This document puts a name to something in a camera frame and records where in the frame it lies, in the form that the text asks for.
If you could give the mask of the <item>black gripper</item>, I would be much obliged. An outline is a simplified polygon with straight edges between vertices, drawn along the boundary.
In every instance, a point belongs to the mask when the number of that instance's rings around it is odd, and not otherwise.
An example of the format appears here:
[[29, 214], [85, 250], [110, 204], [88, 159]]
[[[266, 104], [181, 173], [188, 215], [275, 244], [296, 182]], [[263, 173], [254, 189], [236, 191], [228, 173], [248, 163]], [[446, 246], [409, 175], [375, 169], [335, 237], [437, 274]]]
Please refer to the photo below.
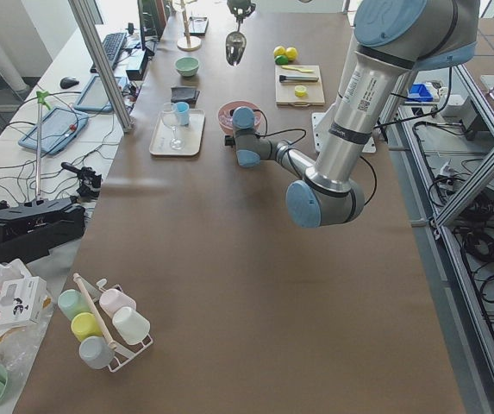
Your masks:
[[235, 17], [249, 17], [255, 11], [255, 3], [251, 0], [228, 0], [227, 6]]

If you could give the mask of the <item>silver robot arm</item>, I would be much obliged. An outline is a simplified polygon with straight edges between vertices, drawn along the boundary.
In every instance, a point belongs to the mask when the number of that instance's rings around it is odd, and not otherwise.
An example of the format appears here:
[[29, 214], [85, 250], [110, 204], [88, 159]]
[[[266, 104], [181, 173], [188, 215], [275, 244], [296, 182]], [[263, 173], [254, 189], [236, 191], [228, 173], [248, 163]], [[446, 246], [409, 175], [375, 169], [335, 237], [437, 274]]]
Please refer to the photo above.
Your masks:
[[286, 191], [292, 221], [304, 228], [347, 223], [364, 208], [361, 188], [350, 178], [363, 147], [398, 79], [407, 72], [457, 66], [474, 55], [477, 1], [364, 1], [353, 21], [355, 60], [344, 93], [329, 109], [333, 118], [316, 160], [287, 141], [258, 134], [254, 113], [232, 113], [237, 160], [253, 167], [274, 160], [297, 176]]

